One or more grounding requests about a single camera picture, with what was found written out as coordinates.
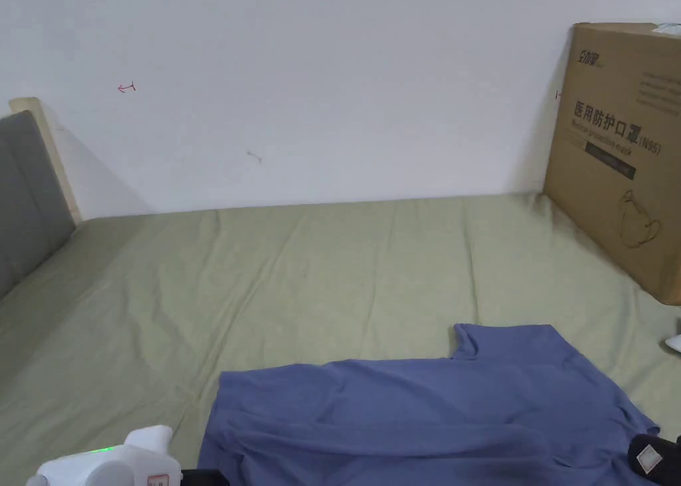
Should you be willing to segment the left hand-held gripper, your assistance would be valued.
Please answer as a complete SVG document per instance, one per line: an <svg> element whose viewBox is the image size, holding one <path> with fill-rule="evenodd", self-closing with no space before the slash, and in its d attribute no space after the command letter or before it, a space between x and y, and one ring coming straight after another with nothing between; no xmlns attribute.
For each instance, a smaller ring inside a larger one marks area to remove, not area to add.
<svg viewBox="0 0 681 486"><path fill-rule="evenodd" d="M63 456L42 464L35 485L229 485L216 469L182 469L169 454L173 430L131 431L121 445Z"/></svg>

